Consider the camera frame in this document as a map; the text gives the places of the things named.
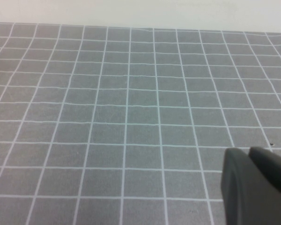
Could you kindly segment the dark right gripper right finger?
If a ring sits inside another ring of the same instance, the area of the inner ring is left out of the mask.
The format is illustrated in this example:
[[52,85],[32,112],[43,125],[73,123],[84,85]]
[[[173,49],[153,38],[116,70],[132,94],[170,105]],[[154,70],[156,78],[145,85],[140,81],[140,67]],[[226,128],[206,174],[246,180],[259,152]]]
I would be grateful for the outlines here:
[[251,147],[249,158],[266,179],[276,188],[281,188],[281,157],[261,147]]

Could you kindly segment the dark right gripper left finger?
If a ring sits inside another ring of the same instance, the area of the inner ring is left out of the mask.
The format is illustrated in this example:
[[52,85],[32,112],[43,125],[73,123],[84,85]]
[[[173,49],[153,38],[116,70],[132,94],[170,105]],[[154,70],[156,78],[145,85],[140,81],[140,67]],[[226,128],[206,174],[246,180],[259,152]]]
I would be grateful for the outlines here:
[[281,225],[281,187],[238,148],[224,154],[221,191],[228,225]]

